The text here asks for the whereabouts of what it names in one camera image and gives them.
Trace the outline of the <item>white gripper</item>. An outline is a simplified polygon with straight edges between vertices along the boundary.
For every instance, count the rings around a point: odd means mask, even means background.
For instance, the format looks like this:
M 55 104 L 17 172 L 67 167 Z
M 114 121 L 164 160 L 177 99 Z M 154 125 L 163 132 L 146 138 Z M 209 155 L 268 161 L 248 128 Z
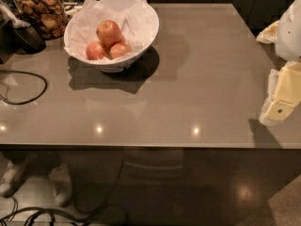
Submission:
M 301 0 L 294 0 L 280 20 L 264 28 L 256 41 L 275 43 L 277 56 L 288 61 L 280 71 L 272 69 L 268 77 L 268 96 L 259 120 L 273 126 L 285 121 L 301 103 Z

